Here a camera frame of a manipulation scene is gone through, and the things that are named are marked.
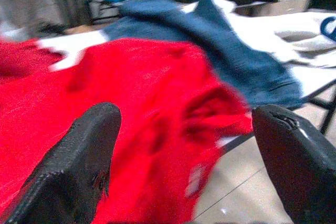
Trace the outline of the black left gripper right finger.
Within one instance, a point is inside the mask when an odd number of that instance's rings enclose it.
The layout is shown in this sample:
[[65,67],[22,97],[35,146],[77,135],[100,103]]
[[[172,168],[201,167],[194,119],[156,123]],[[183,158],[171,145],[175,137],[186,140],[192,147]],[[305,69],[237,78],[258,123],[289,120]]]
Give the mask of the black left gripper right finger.
[[258,148],[293,223],[335,223],[335,147],[309,120],[277,105],[252,111]]

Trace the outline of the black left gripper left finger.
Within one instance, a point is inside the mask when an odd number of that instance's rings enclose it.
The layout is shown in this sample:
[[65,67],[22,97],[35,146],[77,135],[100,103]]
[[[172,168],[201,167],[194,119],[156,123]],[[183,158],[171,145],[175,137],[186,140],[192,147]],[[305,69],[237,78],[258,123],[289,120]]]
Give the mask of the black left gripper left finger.
[[91,223],[109,193],[120,109],[92,106],[42,158],[9,206],[4,223]]

